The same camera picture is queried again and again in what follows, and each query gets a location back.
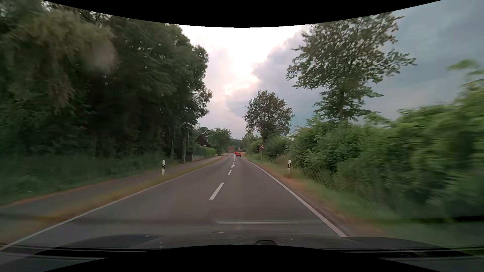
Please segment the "sidewalk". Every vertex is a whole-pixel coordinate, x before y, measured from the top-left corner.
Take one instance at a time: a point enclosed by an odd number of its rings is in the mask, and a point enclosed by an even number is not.
[[[192,168],[202,167],[222,158],[224,156],[216,156],[214,158],[175,165],[166,168],[165,177],[178,176],[177,173],[182,175]],[[123,179],[95,183],[65,192],[21,200],[2,206],[0,207],[0,244],[12,242],[12,240],[46,228],[48,227],[47,225],[54,225],[59,220],[56,220],[55,215],[68,210],[69,207],[79,206],[80,203],[89,204],[103,195],[122,191],[123,188],[129,189],[130,186],[136,186],[144,181],[154,180],[158,177],[161,177],[161,170]],[[50,224],[45,221],[45,218],[49,217],[52,217],[50,218],[52,221]]]

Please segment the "road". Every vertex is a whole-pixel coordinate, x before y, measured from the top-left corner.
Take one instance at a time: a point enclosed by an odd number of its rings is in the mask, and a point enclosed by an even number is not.
[[[102,236],[222,229],[344,235],[324,220],[262,169],[229,154],[18,244],[61,246]]]

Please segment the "dark roof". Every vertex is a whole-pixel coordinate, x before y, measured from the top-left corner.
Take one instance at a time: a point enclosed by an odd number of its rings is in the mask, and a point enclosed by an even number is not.
[[[200,134],[200,136],[198,136],[195,141],[197,141],[201,146],[209,147],[209,148],[212,147],[207,141],[207,138],[203,134]]]

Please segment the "green hedge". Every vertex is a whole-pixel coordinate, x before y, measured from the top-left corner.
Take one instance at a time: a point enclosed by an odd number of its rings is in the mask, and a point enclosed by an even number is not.
[[[213,158],[217,154],[217,151],[213,148],[203,147],[195,145],[193,147],[193,156],[203,156],[205,159]]]

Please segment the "grass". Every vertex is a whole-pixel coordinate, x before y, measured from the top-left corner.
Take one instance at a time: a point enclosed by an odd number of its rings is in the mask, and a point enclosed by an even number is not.
[[[151,188],[158,184],[162,184],[166,181],[179,177],[181,175],[190,173],[192,171],[198,170],[205,166],[211,165],[219,160],[213,160],[211,162],[194,166],[189,169],[181,170],[173,174],[165,175],[164,177],[158,177],[155,179],[145,180],[137,182],[131,186],[123,187],[117,190],[113,190],[108,194],[103,194],[101,196],[94,197],[92,199],[76,203],[70,207],[65,207],[62,210],[55,211],[51,214],[37,216],[34,218],[34,222],[31,224],[23,224],[21,227],[15,226],[11,229],[3,229],[0,233],[0,241],[3,243],[10,243],[16,241],[22,237],[30,235],[36,231],[40,231],[49,226],[55,225],[57,223],[63,222],[85,212],[91,211],[95,208],[101,207],[113,201],[119,200],[126,196],[130,196],[142,190]]]
[[[87,156],[0,157],[0,205],[62,192],[109,179],[161,169],[163,155],[152,153],[124,159]],[[178,164],[166,160],[166,167]]]
[[[383,235],[406,240],[413,240],[448,247],[466,247],[484,244],[484,237],[478,237],[468,232],[470,229],[480,229],[484,225],[476,223],[435,223],[422,224],[399,217],[387,207],[370,205],[354,194],[345,194],[329,189],[321,183],[308,179],[297,169],[291,169],[289,176],[287,171],[287,158],[281,157],[270,160],[260,157],[260,154],[244,154],[252,162],[264,166],[271,174],[290,178],[298,187],[303,188],[302,193],[311,195],[324,203],[330,210],[339,215],[355,219],[355,224],[362,222],[371,224],[377,229],[383,230]]]

